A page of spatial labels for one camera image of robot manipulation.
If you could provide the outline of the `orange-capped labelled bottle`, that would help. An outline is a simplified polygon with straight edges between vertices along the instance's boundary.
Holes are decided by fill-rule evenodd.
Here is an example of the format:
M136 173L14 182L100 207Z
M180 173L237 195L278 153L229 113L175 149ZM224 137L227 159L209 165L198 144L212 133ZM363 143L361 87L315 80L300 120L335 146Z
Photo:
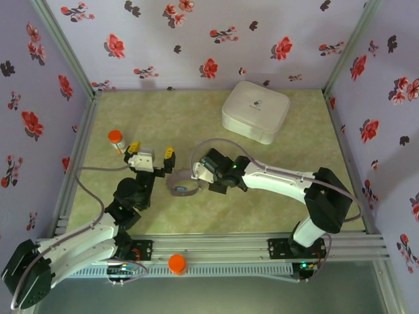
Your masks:
M111 130L108 133L108 140L110 142L110 144L112 145L112 147L119 153L119 154L124 154L126 149L127 149L127 145L125 142L125 138L122 134L122 132L120 130Z

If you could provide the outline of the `white zip case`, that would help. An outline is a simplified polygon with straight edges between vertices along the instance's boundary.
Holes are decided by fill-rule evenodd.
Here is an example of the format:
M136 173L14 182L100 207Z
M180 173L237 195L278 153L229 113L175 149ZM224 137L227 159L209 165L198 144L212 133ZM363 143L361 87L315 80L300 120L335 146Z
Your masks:
M229 131L269 145L277 137L290 104L284 94L241 81L223 105L221 122Z

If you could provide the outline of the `aluminium side rail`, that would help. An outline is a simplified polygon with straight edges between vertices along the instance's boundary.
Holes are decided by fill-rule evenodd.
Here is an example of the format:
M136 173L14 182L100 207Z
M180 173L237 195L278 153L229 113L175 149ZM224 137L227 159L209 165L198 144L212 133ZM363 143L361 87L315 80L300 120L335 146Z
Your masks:
M379 234L377 227L375 226L374 219L371 213L371 210L369 209L369 204L367 202L367 199L365 198L364 194L361 192L361 188L363 187L363 181L361 180L361 177L359 176L357 166L355 164L354 156L352 154L347 133L342 133L340 130L340 127L343 125L339 115L337 114L337 110L332 110L330 106L330 96L326 92L325 88L321 89L322 96L325 100L325 103L327 105L331 121L334 127L334 131L337 137L337 141L340 147L340 151L342 153L342 157L344 160L344 164L346 167L346 171L348 173L348 177L350 180L350 186L352 189L352 194L357 198L358 201L361 202L362 208L358 211L361 212L361 220L364 224L364 229L369 234Z
M69 166L65 174L63 186L60 190L56 210L54 212L54 218L49 231L49 235L52 237L60 236L67 231L78 187L76 176L79 173L78 168L83 165L86 156L88 142L94 125L94 119L96 117L100 98L101 92L98 92L94 95L92 100L86 104L86 109L77 131L75 145L70 156Z

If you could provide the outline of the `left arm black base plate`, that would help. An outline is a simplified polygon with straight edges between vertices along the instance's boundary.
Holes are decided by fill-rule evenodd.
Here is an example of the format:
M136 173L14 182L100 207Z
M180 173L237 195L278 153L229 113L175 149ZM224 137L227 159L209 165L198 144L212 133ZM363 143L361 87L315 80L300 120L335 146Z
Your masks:
M149 239L133 240L119 247L116 253L108 259L127 260L131 262L151 261L153 241Z

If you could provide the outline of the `aluminium mounting rail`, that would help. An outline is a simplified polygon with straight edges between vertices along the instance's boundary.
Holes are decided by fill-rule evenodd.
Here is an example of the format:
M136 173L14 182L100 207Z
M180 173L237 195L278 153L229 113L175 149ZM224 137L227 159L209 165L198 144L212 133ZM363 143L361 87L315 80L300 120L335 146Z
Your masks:
M267 240L287 238L287 234L167 234L142 235L134 240L153 241L153 253L148 263L162 264L174 254L183 255L191 264L233 264L275 262L352 262L388 260L390 255L381 235L363 232L342 232L324 239L327 253L325 258L317 259L279 259L271 260ZM98 235L83 234L64 243L54 237L38 244L39 252L53 263L77 262L93 263L112 257L117 251L114 238L102 239Z

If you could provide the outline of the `orange knob on rail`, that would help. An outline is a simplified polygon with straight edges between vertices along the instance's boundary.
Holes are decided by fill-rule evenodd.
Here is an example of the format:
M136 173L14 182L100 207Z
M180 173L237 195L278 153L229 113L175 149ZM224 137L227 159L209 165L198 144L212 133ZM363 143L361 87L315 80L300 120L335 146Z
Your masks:
M175 275L185 275L187 272L187 261L181 254L174 254L168 260L168 267Z

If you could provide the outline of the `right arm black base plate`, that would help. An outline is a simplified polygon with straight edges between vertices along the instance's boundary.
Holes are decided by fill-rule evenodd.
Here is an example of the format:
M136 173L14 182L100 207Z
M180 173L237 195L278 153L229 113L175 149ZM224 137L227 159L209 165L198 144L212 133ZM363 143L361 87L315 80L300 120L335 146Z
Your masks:
M324 239L319 238L309 246L304 247L291 238L271 238L267 240L269 258L279 259L311 259L325 258L327 248Z

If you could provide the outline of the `aluminium frame post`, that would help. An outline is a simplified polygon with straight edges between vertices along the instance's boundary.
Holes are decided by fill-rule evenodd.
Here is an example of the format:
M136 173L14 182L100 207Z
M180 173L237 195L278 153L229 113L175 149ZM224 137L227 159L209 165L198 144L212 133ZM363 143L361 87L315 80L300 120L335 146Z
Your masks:
M80 62L78 61L71 45L65 37L59 23L55 19L49 5L46 0L30 0L33 8L39 15L40 19L43 21L44 25L48 29L50 35L52 36L54 42L65 58L68 66L72 70L73 74L76 76L78 82L81 84L82 88L88 95L88 97L93 100L95 99L96 92L88 81L88 77L84 72Z
M383 3L383 0L365 0L363 12L352 31L346 46L340 55L336 65L334 66L324 88L322 89L323 98L329 99L332 87L337 82L339 76L344 71L344 67L349 62L351 55L357 48L359 41L362 40L364 34L369 29L377 10Z

